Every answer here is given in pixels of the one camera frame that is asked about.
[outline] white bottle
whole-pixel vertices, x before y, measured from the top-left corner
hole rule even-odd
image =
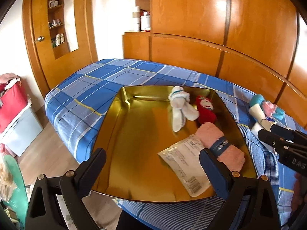
[[[64,33],[61,33],[60,42],[61,42],[61,44],[65,42]]]
[[[139,6],[135,6],[132,13],[133,17],[133,30],[139,32],[141,29],[141,9]]]
[[[61,44],[60,34],[56,35],[56,47]]]
[[[150,30],[150,15],[148,11],[144,11],[144,15],[141,16],[141,30]]]

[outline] white storage box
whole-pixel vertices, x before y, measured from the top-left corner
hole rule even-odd
[[[17,156],[26,150],[32,141],[43,130],[36,114],[31,108],[31,100],[22,111],[7,126],[2,134],[0,134],[0,142],[9,147]]]

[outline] red bag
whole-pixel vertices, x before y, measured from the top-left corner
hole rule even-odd
[[[0,133],[2,133],[18,113],[26,107],[28,99],[21,81],[17,81],[0,99],[3,103],[0,108]]]

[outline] wooden wardrobe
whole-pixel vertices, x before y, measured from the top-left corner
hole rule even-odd
[[[136,0],[150,32],[122,36],[125,58],[199,71],[276,103],[307,129],[307,27],[290,0]]]

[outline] bed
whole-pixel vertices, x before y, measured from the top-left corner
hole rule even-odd
[[[180,85],[214,89],[236,121],[249,148],[257,177],[270,179],[281,224],[291,213],[294,171],[278,163],[250,128],[248,114],[253,92],[199,72],[155,62],[104,59],[77,71],[52,89],[45,98],[46,115],[64,144],[81,163],[89,158],[108,108],[118,90],[128,85]],[[280,126],[306,131],[288,115]],[[150,204],[127,200],[116,203],[153,229],[205,229],[223,203],[218,197],[180,204]]]

